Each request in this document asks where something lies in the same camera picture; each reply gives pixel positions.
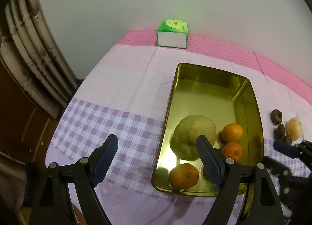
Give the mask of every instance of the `brown vegetable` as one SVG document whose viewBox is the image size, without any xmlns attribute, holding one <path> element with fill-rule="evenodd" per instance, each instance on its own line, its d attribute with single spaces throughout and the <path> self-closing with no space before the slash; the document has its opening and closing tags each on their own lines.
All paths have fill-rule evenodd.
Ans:
<svg viewBox="0 0 312 225">
<path fill-rule="evenodd" d="M 283 142 L 286 142 L 287 144 L 291 144 L 291 136 L 290 135 L 286 135 L 283 139 Z"/>
<path fill-rule="evenodd" d="M 274 138 L 275 140 L 283 140 L 285 136 L 285 127 L 283 124 L 278 125 L 277 128 L 274 129 Z"/>
<path fill-rule="evenodd" d="M 272 120 L 274 125 L 278 125 L 278 124 L 282 123 L 282 113 L 279 110 L 274 109 L 271 112 L 271 120 Z"/>
</svg>

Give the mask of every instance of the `blue gripper pad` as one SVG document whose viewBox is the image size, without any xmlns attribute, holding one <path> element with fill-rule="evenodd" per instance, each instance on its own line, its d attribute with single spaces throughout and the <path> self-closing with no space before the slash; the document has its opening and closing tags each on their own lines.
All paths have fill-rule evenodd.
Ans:
<svg viewBox="0 0 312 225">
<path fill-rule="evenodd" d="M 287 144 L 283 141 L 280 141 L 280 140 L 277 140 L 273 143 L 273 147 L 276 151 L 290 157 L 290 158 L 297 158 L 299 155 L 300 155 L 300 152 L 299 150 L 290 145 L 290 144 Z"/>
<path fill-rule="evenodd" d="M 221 151 L 214 149 L 204 135 L 196 139 L 196 150 L 210 181 L 221 188 L 225 173 L 224 156 Z"/>
<path fill-rule="evenodd" d="M 118 138 L 115 135 L 109 135 L 103 145 L 96 148 L 90 155 L 89 171 L 93 174 L 90 181 L 93 187 L 103 182 L 110 164 L 115 157 L 118 149 Z"/>
</svg>

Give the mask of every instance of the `tissue box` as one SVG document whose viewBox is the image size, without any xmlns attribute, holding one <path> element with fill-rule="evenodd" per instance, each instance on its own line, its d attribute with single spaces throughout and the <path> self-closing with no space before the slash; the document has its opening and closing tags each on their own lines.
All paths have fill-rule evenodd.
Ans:
<svg viewBox="0 0 312 225">
<path fill-rule="evenodd" d="M 162 47 L 187 48 L 188 24 L 185 20 L 164 19 L 157 29 L 157 44 Z"/>
</svg>

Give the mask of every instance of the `white wall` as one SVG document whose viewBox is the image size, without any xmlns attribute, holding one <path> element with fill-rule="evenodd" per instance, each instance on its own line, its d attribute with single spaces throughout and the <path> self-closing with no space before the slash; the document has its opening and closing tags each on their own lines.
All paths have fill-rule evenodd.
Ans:
<svg viewBox="0 0 312 225">
<path fill-rule="evenodd" d="M 303 0 L 40 0 L 52 34 L 85 78 L 130 29 L 186 19 L 193 34 L 252 50 L 312 86 L 312 14 Z"/>
</svg>

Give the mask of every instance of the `gold tray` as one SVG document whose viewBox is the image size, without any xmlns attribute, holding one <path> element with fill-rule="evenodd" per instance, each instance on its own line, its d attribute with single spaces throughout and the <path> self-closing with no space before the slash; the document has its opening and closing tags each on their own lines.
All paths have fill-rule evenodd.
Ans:
<svg viewBox="0 0 312 225">
<path fill-rule="evenodd" d="M 180 63 L 177 66 L 152 174 L 152 185 L 162 192 L 216 197 L 219 188 L 204 179 L 202 161 L 182 160 L 170 148 L 175 127 L 183 118 L 193 114 L 211 118 L 216 125 L 217 133 L 220 133 L 227 124 L 240 124 L 244 135 L 239 141 L 243 148 L 243 156 L 239 163 L 255 166 L 264 155 L 263 131 L 250 81 L 243 76 L 212 67 L 188 63 Z M 222 146 L 218 139 L 213 147 Z M 168 175 L 171 169 L 183 163 L 190 163 L 198 169 L 199 181 L 190 189 L 177 191 L 169 184 Z M 238 194 L 244 191 L 245 184 L 241 184 Z"/>
</svg>

